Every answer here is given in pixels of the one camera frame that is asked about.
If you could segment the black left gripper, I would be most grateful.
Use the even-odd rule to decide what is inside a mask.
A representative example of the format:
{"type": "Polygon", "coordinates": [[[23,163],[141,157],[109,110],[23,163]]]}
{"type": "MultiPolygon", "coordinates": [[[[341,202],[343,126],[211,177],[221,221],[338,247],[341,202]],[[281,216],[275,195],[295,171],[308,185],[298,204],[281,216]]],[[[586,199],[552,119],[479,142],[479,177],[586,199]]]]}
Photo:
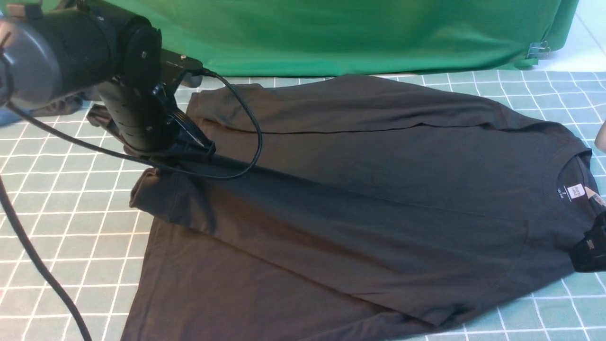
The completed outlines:
{"type": "Polygon", "coordinates": [[[121,140],[128,154],[147,159],[210,159],[215,154],[214,142],[162,84],[145,92],[108,81],[97,89],[104,104],[97,109],[97,125],[121,140]]]}

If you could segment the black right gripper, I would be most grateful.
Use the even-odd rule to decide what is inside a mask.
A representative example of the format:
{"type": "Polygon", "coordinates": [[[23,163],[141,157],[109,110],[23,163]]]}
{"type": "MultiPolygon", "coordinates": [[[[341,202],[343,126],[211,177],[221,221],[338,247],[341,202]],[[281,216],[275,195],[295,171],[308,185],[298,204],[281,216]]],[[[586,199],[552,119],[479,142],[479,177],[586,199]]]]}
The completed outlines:
{"type": "Polygon", "coordinates": [[[571,248],[570,260],[577,273],[606,271],[606,212],[595,218],[584,238],[571,248]]]}

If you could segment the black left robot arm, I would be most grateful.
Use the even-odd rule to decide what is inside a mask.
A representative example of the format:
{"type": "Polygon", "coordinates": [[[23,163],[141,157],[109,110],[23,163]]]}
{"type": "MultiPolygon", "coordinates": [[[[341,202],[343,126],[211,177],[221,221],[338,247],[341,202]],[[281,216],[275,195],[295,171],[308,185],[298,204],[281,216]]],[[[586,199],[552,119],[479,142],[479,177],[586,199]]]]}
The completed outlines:
{"type": "Polygon", "coordinates": [[[1,105],[32,113],[94,88],[87,115],[144,158],[209,158],[215,144],[178,108],[182,84],[199,86],[201,61],[166,50],[160,29],[104,0],[45,12],[8,4],[1,18],[1,105]]]}

